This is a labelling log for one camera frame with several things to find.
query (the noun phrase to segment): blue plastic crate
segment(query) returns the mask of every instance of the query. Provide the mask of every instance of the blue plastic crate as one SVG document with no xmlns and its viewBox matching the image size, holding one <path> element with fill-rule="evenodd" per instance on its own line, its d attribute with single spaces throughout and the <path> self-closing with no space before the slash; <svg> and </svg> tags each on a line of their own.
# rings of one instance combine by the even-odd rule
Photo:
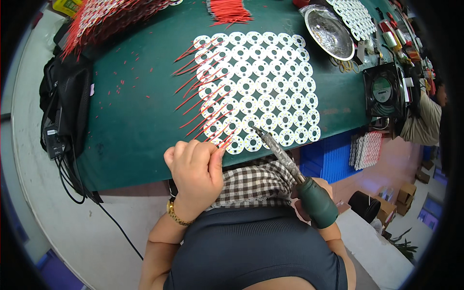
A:
<svg viewBox="0 0 464 290">
<path fill-rule="evenodd" d="M 304 176 L 320 177 L 334 183 L 360 172 L 349 166 L 351 135 L 358 129 L 343 132 L 300 147 L 300 171 Z"/>
</svg>

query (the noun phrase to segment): fan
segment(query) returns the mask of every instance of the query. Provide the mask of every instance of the fan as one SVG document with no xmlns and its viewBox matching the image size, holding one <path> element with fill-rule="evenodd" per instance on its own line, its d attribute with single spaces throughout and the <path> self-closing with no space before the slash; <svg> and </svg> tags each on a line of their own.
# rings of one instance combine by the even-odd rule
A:
<svg viewBox="0 0 464 290">
<path fill-rule="evenodd" d="M 367 116 L 405 117 L 406 107 L 401 75 L 395 63 L 363 70 Z"/>
</svg>

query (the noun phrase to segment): gold wristwatch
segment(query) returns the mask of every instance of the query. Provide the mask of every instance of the gold wristwatch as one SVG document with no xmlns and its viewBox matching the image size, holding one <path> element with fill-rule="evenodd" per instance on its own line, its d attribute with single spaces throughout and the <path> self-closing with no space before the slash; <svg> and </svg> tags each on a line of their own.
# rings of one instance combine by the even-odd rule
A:
<svg viewBox="0 0 464 290">
<path fill-rule="evenodd" d="M 171 200 L 168 200 L 168 204 L 166 205 L 166 211 L 171 216 L 171 218 L 173 218 L 175 222 L 178 223 L 179 225 L 189 226 L 195 221 L 195 220 L 183 221 L 180 218 L 178 218 L 174 212 L 174 202 Z"/>
</svg>

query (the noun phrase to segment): black top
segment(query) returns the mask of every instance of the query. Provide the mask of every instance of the black top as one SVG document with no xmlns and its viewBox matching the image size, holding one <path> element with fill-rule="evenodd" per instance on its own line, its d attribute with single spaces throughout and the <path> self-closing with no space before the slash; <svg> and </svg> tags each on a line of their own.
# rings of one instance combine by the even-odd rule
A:
<svg viewBox="0 0 464 290">
<path fill-rule="evenodd" d="M 187 229 L 164 290 L 239 290 L 278 277 L 348 288 L 345 264 L 293 208 L 214 209 Z"/>
</svg>

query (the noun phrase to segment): soldering iron handle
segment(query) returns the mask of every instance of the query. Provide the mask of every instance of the soldering iron handle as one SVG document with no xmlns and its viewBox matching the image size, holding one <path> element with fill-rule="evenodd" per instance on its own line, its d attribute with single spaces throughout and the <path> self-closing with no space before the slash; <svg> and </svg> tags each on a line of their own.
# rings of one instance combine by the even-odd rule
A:
<svg viewBox="0 0 464 290">
<path fill-rule="evenodd" d="M 312 178 L 296 187 L 304 211 L 320 229 L 333 224 L 338 217 L 338 208 L 327 191 Z"/>
</svg>

